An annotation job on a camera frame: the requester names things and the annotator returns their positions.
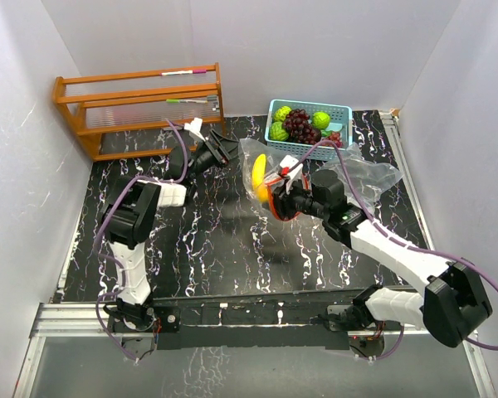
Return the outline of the yellow fake banana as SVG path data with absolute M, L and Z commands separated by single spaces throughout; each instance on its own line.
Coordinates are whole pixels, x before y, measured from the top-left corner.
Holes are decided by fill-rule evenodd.
M 251 185 L 256 199 L 260 203 L 268 202 L 268 191 L 264 183 L 266 176 L 266 155 L 260 154 L 253 163 L 251 170 Z

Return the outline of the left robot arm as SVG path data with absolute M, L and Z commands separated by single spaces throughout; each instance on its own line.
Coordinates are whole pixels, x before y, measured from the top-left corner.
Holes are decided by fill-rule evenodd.
M 145 265 L 145 242 L 154 226 L 157 210 L 185 205 L 194 191 L 193 180 L 212 167 L 226 167 L 238 155 L 239 140 L 211 131 L 200 138 L 194 151 L 180 142 L 168 155 L 163 177 L 120 177 L 105 201 L 95 247 L 109 243 L 117 271 L 116 308 L 104 308 L 111 317 L 131 329 L 144 331 L 154 323 L 149 306 L 151 288 Z

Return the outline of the green bumpy fruit bag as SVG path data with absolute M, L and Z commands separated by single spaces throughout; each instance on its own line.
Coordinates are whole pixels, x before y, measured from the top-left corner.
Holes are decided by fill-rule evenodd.
M 290 114 L 291 108 L 289 106 L 281 106 L 274 114 L 273 120 L 275 122 L 283 123 L 286 120 L 286 117 Z

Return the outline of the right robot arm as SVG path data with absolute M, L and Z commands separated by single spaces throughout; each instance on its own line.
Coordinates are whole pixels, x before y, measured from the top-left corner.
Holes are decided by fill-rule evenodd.
M 316 172 L 310 181 L 299 169 L 281 168 L 265 177 L 273 216 L 289 221 L 300 213 L 321 219 L 327 234 L 376 260 L 413 287 L 413 292 L 374 285 L 354 298 L 337 319 L 352 328 L 394 321 L 426 328 L 441 344 L 457 347 L 492 314 L 480 275 L 459 260 L 423 253 L 400 240 L 349 202 L 336 172 Z

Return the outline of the red fake grape bunch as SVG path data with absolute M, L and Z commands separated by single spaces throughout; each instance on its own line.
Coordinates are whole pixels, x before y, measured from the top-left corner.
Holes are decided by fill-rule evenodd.
M 341 140 L 341 134 L 339 132 L 332 132 L 328 137 L 325 138 L 326 140 L 332 141 L 337 145 L 338 148 L 343 147 L 343 143 Z

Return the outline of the zip bag with grapes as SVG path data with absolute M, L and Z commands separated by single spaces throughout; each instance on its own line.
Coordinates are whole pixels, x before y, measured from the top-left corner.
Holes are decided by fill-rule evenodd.
M 286 186 L 285 181 L 282 180 L 281 177 L 279 176 L 279 163 L 282 160 L 282 158 L 289 153 L 266 146 L 265 144 L 256 141 L 255 139 L 252 138 L 241 139 L 238 146 L 238 153 L 239 153 L 240 163 L 242 165 L 243 184 L 244 187 L 246 188 L 247 194 L 256 205 L 260 206 L 262 209 L 269 211 L 271 213 L 270 209 L 271 191 L 274 188 Z M 256 199 L 255 193 L 251 185 L 251 170 L 253 163 L 255 162 L 256 158 L 262 153 L 266 155 L 266 176 L 264 183 L 266 184 L 268 191 L 267 203 L 260 203 Z M 298 186 L 309 191 L 310 190 L 309 183 L 305 174 L 303 173 L 303 165 L 302 165 L 302 174 L 303 174 L 303 181 L 295 182 L 293 186 Z

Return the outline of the dark purple fake grapes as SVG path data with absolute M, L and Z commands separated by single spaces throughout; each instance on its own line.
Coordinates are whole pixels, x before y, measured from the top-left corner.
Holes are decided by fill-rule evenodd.
M 322 138 L 321 132 L 312 125 L 310 116 L 304 109 L 293 109 L 282 123 L 292 143 L 314 145 Z

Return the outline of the zip bag red seal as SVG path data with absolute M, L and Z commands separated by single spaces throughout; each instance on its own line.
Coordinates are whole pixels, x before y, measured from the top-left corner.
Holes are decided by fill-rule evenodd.
M 371 214 L 382 194 L 395 186 L 403 174 L 389 163 L 373 163 L 365 160 L 357 143 L 341 148 L 341 154 L 349 179 Z

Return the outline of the green bumpy fake fruit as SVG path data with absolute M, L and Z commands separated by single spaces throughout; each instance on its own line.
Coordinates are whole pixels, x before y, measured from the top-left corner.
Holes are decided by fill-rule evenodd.
M 331 122 L 331 117 L 322 111 L 314 112 L 311 117 L 312 125 L 318 130 L 326 130 Z

